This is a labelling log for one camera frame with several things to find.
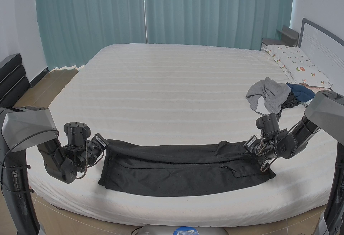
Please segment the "blue sticker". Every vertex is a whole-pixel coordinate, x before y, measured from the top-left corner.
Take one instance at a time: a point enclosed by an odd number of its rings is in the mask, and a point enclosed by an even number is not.
[[[194,227],[182,226],[175,230],[173,235],[199,235]]]

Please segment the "baseboard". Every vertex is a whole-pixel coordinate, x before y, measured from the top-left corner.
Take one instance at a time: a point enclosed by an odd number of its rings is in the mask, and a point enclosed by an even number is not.
[[[49,72],[48,67],[41,71],[32,81],[30,82],[30,87],[35,86],[47,73]]]

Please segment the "white pillow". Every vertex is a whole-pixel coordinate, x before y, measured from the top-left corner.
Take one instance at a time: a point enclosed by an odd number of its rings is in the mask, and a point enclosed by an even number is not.
[[[332,83],[299,47],[269,45],[263,47],[292,83],[329,88]]]

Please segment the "teal curtain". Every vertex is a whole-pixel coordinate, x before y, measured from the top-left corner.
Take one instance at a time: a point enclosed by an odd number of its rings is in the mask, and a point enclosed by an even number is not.
[[[292,0],[145,0],[148,43],[260,49],[289,26]]]
[[[144,0],[36,0],[49,69],[86,64],[101,48],[146,43]]]

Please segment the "bed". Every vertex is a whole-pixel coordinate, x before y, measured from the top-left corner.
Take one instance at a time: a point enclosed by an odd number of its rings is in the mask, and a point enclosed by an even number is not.
[[[311,35],[313,28],[304,27],[304,35]],[[302,45],[307,47],[306,43],[303,36]],[[112,45],[95,55],[49,108],[60,131],[67,122],[81,121],[91,128],[92,136],[99,132],[105,138],[144,146],[237,142],[259,134],[255,125],[259,115],[250,109],[245,94],[267,76],[288,82],[263,51]],[[340,89],[338,78],[328,76]],[[303,111],[302,106],[283,110],[281,129],[291,128]],[[63,133],[59,139],[67,144]],[[305,151],[289,160],[278,159],[271,166],[276,177],[261,185],[206,196],[162,198],[98,185],[103,162],[90,168],[85,178],[64,184],[45,172],[36,147],[27,150],[30,185],[55,206],[122,224],[219,227],[274,222],[326,204],[335,156],[335,140],[320,131]]]

